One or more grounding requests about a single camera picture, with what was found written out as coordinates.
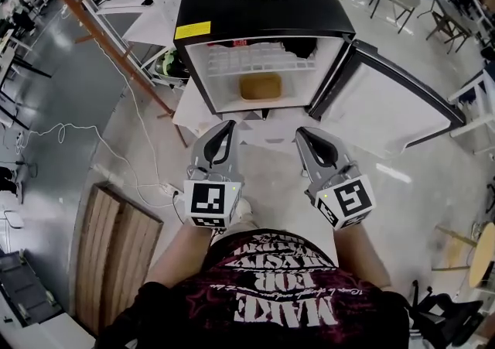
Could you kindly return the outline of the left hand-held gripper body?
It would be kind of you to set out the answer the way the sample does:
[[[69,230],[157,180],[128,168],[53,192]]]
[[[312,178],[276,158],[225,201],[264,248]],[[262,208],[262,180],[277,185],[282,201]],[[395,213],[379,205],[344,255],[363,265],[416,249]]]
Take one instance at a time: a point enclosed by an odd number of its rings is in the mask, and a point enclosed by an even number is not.
[[[185,218],[198,228],[227,229],[241,198],[244,177],[189,166],[184,181]]]

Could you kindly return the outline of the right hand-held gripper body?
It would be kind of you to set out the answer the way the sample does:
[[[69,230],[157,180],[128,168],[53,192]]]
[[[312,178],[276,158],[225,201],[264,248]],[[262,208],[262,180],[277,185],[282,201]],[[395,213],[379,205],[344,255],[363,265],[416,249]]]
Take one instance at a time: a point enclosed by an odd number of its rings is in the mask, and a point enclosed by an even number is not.
[[[355,161],[304,171],[310,180],[306,196],[334,230],[359,224],[377,206],[369,178]]]

